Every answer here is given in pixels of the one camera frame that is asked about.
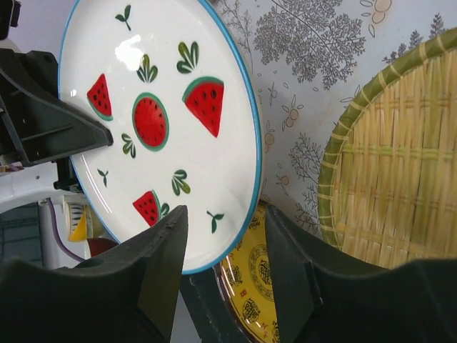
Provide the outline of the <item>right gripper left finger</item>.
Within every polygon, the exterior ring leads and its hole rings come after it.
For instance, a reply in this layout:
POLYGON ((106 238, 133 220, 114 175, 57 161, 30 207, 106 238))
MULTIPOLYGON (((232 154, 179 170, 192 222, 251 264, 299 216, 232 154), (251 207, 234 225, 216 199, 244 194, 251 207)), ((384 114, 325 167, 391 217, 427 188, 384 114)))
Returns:
POLYGON ((179 205, 73 268, 1 263, 3 342, 168 342, 188 238, 179 205))

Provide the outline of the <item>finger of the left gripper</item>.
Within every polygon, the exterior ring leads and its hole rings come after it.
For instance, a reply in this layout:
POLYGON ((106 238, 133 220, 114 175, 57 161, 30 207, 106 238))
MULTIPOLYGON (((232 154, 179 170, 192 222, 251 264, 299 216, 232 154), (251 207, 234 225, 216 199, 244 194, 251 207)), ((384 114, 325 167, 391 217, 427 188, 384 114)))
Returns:
POLYGON ((104 125, 58 98, 57 77, 49 52, 1 49, 4 163, 35 166, 113 144, 104 125))

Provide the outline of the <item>watermelon pattern plate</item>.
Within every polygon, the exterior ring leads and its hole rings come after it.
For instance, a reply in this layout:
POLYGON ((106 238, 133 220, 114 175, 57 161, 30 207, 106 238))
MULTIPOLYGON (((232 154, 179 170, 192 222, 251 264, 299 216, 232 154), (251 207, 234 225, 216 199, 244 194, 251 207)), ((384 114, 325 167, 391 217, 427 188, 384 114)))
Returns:
POLYGON ((208 1, 77 1, 61 43, 59 97, 113 137, 71 161, 116 240, 184 205, 182 272, 230 253, 260 196, 261 113, 243 57, 208 1))

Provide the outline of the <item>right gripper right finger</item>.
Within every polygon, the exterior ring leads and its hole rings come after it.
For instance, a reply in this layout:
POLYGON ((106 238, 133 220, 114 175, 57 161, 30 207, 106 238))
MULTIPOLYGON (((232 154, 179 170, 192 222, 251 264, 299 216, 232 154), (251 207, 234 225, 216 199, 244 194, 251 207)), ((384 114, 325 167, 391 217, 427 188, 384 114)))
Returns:
POLYGON ((456 261, 385 269, 351 257, 266 209, 282 342, 454 342, 456 261))

